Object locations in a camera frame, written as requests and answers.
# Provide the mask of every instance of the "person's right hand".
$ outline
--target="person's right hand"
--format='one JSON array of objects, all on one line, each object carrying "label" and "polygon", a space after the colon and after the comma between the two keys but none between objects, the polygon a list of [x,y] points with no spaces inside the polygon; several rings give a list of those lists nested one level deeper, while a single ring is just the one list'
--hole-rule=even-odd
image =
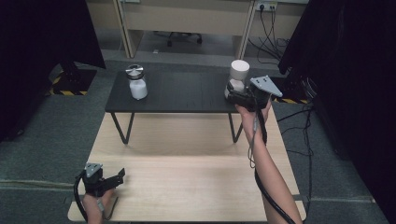
[{"label": "person's right hand", "polygon": [[[235,105],[236,110],[241,114],[242,118],[242,126],[244,127],[245,134],[247,136],[247,140],[250,142],[251,139],[253,138],[253,125],[254,125],[254,119],[256,117],[256,112],[249,112],[246,108],[242,107],[241,105]],[[262,115],[264,117],[264,121],[266,122],[268,119],[268,111],[271,108],[271,99],[268,100],[267,106],[262,109]],[[259,120],[257,119],[257,131],[256,134],[258,134],[259,137],[262,136],[262,130],[260,128],[260,123]]]}]

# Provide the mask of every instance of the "black tabletop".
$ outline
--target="black tabletop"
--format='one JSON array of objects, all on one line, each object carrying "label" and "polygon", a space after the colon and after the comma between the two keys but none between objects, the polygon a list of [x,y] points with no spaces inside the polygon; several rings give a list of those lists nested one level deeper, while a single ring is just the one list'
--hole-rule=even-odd
[{"label": "black tabletop", "polygon": [[224,90],[229,74],[146,74],[148,96],[132,97],[129,81],[119,72],[108,97],[106,112],[135,113],[236,113]]}]

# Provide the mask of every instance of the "table leg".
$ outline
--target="table leg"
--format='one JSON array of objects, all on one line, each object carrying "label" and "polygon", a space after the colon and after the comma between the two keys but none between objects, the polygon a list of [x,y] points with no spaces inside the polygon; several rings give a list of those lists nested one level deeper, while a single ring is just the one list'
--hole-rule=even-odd
[{"label": "table leg", "polygon": [[233,130],[233,116],[231,115],[231,113],[228,113],[228,120],[230,121],[231,134],[233,135],[233,142],[236,143],[239,139],[239,135],[242,132],[242,123],[241,125],[239,125],[238,133],[235,135],[235,131]]},{"label": "table leg", "polygon": [[117,120],[116,114],[114,112],[111,113],[111,117],[113,118],[114,123],[116,124],[117,130],[120,133],[122,143],[125,145],[128,144],[129,136],[131,135],[132,123],[134,122],[134,113],[131,114],[131,118],[129,119],[128,131],[126,133],[126,136],[124,136],[122,129],[120,127],[119,121]]}]

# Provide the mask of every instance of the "wooden table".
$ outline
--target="wooden table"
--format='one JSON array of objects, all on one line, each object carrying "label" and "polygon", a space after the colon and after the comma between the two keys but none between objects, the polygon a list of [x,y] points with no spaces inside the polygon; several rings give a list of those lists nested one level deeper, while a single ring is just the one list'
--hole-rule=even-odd
[{"label": "wooden table", "polygon": [[[230,116],[234,123],[241,122],[238,114]],[[128,129],[130,117],[129,113],[117,114],[122,130]],[[243,137],[234,143],[229,125],[226,113],[134,113],[132,144],[125,145],[106,113],[88,162],[102,163],[105,177],[125,168],[124,184],[116,189],[120,198],[112,221],[266,220],[249,166],[248,141]],[[272,109],[266,128],[271,156],[299,199]],[[85,192],[83,184],[79,192]],[[302,201],[296,203],[305,218]],[[83,220],[75,203],[68,217]]]}]

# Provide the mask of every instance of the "power socket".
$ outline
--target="power socket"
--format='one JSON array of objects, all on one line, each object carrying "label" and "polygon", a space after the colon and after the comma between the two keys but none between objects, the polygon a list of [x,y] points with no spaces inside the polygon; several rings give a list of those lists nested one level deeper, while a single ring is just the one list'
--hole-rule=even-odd
[{"label": "power socket", "polygon": [[264,11],[276,11],[277,2],[257,1],[256,10],[260,11],[260,6],[264,6]]}]

